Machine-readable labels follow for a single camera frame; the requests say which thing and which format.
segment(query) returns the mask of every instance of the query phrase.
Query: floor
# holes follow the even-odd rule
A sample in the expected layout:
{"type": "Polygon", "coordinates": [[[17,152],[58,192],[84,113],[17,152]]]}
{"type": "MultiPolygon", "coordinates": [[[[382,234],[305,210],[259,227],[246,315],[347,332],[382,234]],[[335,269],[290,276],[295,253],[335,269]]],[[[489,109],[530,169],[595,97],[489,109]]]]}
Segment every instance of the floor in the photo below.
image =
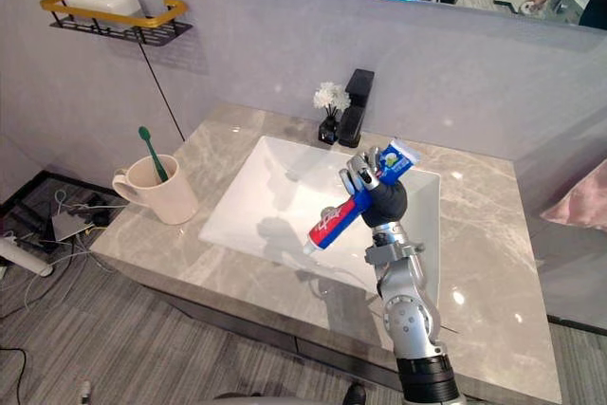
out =
{"type": "MultiPolygon", "coordinates": [[[[67,205],[90,195],[51,179],[26,202],[40,213],[44,208],[55,212],[57,189],[66,191],[67,205]]],[[[111,205],[120,202],[107,198],[111,205]]],[[[11,219],[4,224],[23,235],[23,227],[11,219]]],[[[75,251],[84,250],[97,235],[98,230],[82,234],[84,246],[75,251]]],[[[60,246],[48,261],[66,258],[70,251],[71,246],[60,246]]],[[[12,313],[23,306],[32,277],[10,267],[0,281],[0,346],[28,353],[22,403],[76,403],[88,379],[95,405],[195,404],[226,392],[339,404],[353,380],[315,361],[194,321],[89,254],[73,257],[71,264],[58,263],[52,275],[31,285],[29,310],[12,313]],[[31,301],[47,289],[41,301],[31,301]]],[[[607,338],[553,324],[550,329],[563,403],[607,404],[607,338]]],[[[19,353],[0,353],[0,403],[17,403],[21,365],[19,353]]],[[[365,386],[372,405],[400,403],[397,391],[365,386]]]]}

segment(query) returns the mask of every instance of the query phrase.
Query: marble countertop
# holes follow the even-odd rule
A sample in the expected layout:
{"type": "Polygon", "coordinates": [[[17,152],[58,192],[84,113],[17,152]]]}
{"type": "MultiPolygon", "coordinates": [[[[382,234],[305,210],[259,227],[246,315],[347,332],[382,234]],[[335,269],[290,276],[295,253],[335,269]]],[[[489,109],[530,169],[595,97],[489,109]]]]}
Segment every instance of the marble countertop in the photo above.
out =
{"type": "MultiPolygon", "coordinates": [[[[222,104],[175,152],[201,208],[162,224],[129,205],[92,249],[138,282],[395,370],[381,300],[360,288],[198,240],[263,136],[321,147],[317,125],[222,104]]],[[[389,138],[363,134],[360,149],[389,138]]],[[[561,403],[540,281],[512,164],[408,141],[419,169],[441,174],[441,330],[458,381],[561,403]]],[[[333,146],[352,154],[352,149],[333,146]]]]}

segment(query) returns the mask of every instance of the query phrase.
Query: black metal rack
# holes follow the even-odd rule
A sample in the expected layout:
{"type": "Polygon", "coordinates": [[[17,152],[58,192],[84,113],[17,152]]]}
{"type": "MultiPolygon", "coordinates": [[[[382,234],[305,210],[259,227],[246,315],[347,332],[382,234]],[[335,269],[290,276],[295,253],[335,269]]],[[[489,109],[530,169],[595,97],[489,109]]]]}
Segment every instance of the black metal rack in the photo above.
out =
{"type": "Polygon", "coordinates": [[[165,46],[192,28],[190,24],[175,20],[177,15],[187,11],[188,7],[184,2],[164,0],[164,3],[167,6],[167,12],[158,17],[133,18],[102,11],[74,9],[69,7],[65,0],[42,0],[40,2],[42,8],[50,11],[55,18],[55,22],[50,24],[52,28],[78,30],[148,46],[165,46]],[[60,18],[57,13],[66,13],[66,16],[60,18]],[[91,20],[92,24],[88,24],[84,18],[91,20]],[[130,27],[112,28],[107,25],[108,22],[125,24],[130,27]]]}

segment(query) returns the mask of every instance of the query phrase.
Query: pink towel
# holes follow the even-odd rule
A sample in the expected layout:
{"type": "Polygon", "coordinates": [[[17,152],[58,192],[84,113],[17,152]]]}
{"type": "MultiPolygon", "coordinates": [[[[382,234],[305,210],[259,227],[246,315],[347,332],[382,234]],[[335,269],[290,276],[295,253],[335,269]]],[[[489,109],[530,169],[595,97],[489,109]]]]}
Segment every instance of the pink towel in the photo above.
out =
{"type": "Polygon", "coordinates": [[[607,231],[607,159],[576,184],[554,207],[544,211],[549,222],[607,231]]]}

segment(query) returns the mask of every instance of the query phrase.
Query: sink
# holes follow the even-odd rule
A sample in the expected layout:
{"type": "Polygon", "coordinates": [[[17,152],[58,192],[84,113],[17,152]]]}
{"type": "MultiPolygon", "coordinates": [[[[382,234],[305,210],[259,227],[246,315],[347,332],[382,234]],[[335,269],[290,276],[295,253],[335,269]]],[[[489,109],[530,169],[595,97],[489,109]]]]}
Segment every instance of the sink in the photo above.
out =
{"type": "MultiPolygon", "coordinates": [[[[377,294],[373,267],[364,261],[365,249],[372,244],[371,230],[360,217],[327,249],[310,256],[303,253],[307,233],[320,220],[321,210],[349,197],[338,175],[349,158],[261,137],[199,239],[377,294]]],[[[411,169],[401,181],[409,198],[401,223],[413,242],[425,245],[420,259],[428,294],[437,303],[440,175],[411,169]]]]}

